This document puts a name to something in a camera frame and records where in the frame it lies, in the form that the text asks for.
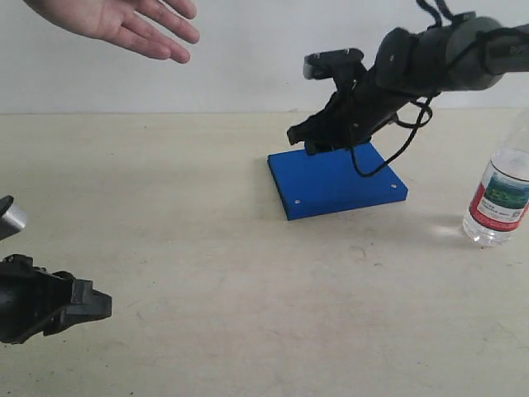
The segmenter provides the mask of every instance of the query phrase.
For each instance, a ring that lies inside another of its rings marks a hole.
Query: finger
[[[137,11],[158,22],[161,26],[172,31],[176,36],[188,43],[195,44],[200,38],[198,30],[182,17],[171,12],[158,0],[142,0]]]
[[[104,40],[113,45],[156,60],[167,60],[171,56],[171,51],[167,46],[156,41],[149,41],[122,26],[115,36]]]
[[[165,0],[178,14],[188,19],[197,16],[197,7],[191,0]]]
[[[152,26],[149,22],[143,20],[141,17],[134,15],[129,20],[123,22],[123,27],[129,31],[136,33],[148,41],[154,41],[160,43],[170,51],[170,58],[179,62],[180,64],[186,64],[189,62],[191,55],[176,41],[169,39],[161,31]]]

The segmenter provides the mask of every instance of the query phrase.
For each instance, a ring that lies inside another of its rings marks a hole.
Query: white wall
[[[508,26],[524,0],[449,0]],[[384,35],[431,23],[415,0],[196,0],[202,40],[187,65],[142,59],[77,37],[0,0],[0,112],[313,111],[331,81],[303,79],[305,54],[357,46],[373,62]],[[529,74],[485,93],[445,94],[437,107],[529,106]]]

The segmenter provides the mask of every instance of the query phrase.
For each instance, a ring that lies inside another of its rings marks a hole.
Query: white table surface
[[[527,396],[529,223],[494,249],[460,233],[516,113],[437,111],[394,163],[405,203],[296,222],[266,156],[307,115],[0,117],[0,194],[31,215],[2,255],[114,299],[2,348],[0,395]]]

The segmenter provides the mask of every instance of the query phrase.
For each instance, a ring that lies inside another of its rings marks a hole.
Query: blue plastic base
[[[369,143],[355,148],[359,167],[384,162]],[[308,156],[304,150],[269,155],[268,164],[288,220],[404,201],[406,185],[386,167],[373,177],[359,176],[349,151]]]

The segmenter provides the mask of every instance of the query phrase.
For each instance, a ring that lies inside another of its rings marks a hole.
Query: robotic arm
[[[324,109],[288,130],[291,145],[304,142],[308,155],[350,150],[356,171],[369,177],[401,155],[417,130],[430,121],[430,103],[436,96],[485,90],[506,73],[529,71],[529,25],[504,28],[474,12],[452,15],[444,0],[436,0],[442,15],[450,20],[450,25],[442,26],[434,7],[425,0],[417,0],[417,4],[434,17],[435,25],[418,34],[400,27],[389,32],[369,70],[362,65],[364,54],[357,49],[305,57],[304,77],[333,78],[336,91]],[[415,124],[402,122],[397,115],[409,103],[421,109]],[[378,169],[362,172],[354,148],[392,123],[411,129],[409,139]]]
[[[20,232],[26,222],[13,197],[0,199],[0,240]],[[22,344],[39,332],[55,335],[110,317],[112,298],[92,287],[92,281],[68,272],[34,267],[29,256],[5,258],[0,261],[0,342]]]

